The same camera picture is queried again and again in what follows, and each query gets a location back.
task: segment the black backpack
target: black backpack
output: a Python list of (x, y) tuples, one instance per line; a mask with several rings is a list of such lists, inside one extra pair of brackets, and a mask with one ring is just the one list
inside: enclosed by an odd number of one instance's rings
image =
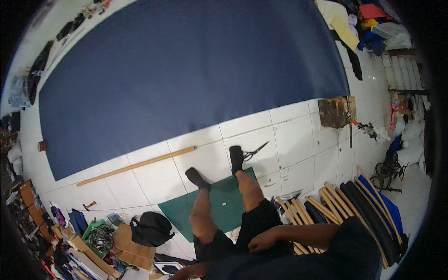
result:
[(132, 230), (132, 241), (148, 247), (158, 247), (174, 236), (174, 233), (169, 234), (172, 228), (169, 220), (156, 212), (143, 213), (140, 221), (134, 217), (129, 225)]

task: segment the green cutting mat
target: green cutting mat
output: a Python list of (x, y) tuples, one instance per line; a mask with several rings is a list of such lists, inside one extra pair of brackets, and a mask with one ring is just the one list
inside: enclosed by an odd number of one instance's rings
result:
[[(256, 179), (252, 167), (244, 172)], [(162, 212), (189, 242), (193, 242), (193, 234), (188, 216), (191, 214), (198, 193), (199, 190), (159, 204)], [(220, 230), (228, 232), (241, 226), (241, 214), (246, 209), (235, 176), (227, 177), (211, 185), (210, 202), (211, 217)]]

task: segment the black shorts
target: black shorts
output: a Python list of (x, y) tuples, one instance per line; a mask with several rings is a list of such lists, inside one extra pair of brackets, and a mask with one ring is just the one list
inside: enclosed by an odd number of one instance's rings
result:
[[(198, 262), (217, 262), (236, 254), (249, 253), (249, 243), (260, 233), (282, 224), (276, 207), (264, 199), (253, 210), (241, 215), (241, 229), (234, 244), (224, 232), (218, 229), (209, 244), (202, 244), (194, 237), (193, 244)], [(271, 249), (263, 251), (262, 254), (272, 254), (273, 257), (282, 257), (293, 254), (292, 243), (278, 241)]]

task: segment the black shirt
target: black shirt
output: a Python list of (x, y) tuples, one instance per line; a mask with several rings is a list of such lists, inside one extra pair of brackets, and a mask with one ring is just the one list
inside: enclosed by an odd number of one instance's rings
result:
[(381, 254), (374, 238), (356, 217), (336, 231), (328, 250), (281, 258), (240, 254), (214, 264), (207, 279), (374, 279)]

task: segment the hammer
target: hammer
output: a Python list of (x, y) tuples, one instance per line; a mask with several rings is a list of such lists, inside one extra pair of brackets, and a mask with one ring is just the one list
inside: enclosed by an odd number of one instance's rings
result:
[(85, 208), (87, 211), (90, 211), (89, 208), (92, 207), (92, 206), (94, 206), (95, 204), (96, 204), (96, 202), (94, 201), (94, 202), (92, 202), (91, 204), (89, 204), (89, 205), (87, 205), (87, 206), (86, 206), (85, 204), (83, 204), (83, 206), (84, 206), (84, 208)]

